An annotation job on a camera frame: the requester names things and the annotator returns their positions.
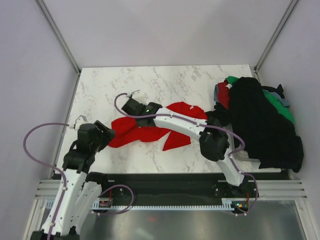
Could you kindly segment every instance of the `gray floor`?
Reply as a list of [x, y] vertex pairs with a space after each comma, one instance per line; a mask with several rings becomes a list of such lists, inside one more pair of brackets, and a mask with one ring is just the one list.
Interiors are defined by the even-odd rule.
[[294, 202], [258, 202], [248, 216], [219, 211], [89, 214], [81, 240], [305, 240]]

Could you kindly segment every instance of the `gray cloth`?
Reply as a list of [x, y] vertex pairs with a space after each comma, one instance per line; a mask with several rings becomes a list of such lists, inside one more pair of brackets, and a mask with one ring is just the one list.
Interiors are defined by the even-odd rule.
[[272, 96], [276, 97], [276, 99], [278, 99], [278, 101], [281, 103], [281, 105], [285, 108], [290, 106], [290, 103], [288, 102], [288, 100], [285, 100], [284, 98], [281, 98], [281, 96], [276, 93], [275, 91], [267, 91], [267, 90], [263, 90], [266, 93], [271, 94]]
[[219, 88], [218, 88], [218, 84], [215, 85], [214, 87], [214, 92], [213, 92], [213, 100], [216, 102], [216, 103], [219, 103], [219, 100], [218, 100], [218, 92], [219, 92]]

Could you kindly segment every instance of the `green cloth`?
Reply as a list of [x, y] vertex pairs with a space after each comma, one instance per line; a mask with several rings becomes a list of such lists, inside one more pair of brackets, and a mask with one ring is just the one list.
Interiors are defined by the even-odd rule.
[[[235, 76], [228, 76], [226, 78], [227, 82], [231, 85], [233, 85], [238, 79], [239, 78]], [[268, 101], [276, 108], [278, 114], [283, 115], [286, 119], [295, 124], [294, 116], [291, 114], [288, 108], [282, 106], [281, 102], [269, 92], [263, 91], [263, 93], [266, 99], [268, 99]]]

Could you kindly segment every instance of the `marble table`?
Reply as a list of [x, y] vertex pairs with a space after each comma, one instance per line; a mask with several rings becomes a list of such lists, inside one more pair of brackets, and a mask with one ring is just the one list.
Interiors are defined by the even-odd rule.
[[[107, 127], [122, 117], [114, 108], [115, 96], [123, 92], [140, 90], [145, 102], [167, 106], [186, 102], [212, 110], [214, 87], [227, 76], [251, 77], [248, 65], [202, 65], [202, 66], [146, 66], [103, 67], [82, 70], [73, 101], [69, 124], [80, 116], [88, 122], [101, 121]], [[126, 97], [119, 99], [122, 106]], [[215, 162], [206, 160], [200, 153], [199, 143], [162, 151], [168, 135], [159, 141], [132, 142], [120, 148], [106, 147], [95, 156], [91, 171], [101, 173], [221, 173]], [[77, 132], [68, 128], [64, 133], [57, 166], [62, 167], [64, 155]], [[245, 172], [279, 172], [280, 169], [258, 169], [258, 161], [237, 161]]]

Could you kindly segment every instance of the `pile of clothes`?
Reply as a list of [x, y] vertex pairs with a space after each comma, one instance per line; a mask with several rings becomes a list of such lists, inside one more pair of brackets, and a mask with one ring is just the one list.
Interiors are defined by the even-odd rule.
[[261, 86], [253, 77], [229, 76], [214, 88], [214, 111], [217, 118], [245, 142], [249, 158], [259, 159], [261, 169], [281, 168], [298, 172], [304, 152], [296, 135], [294, 118], [281, 85]]

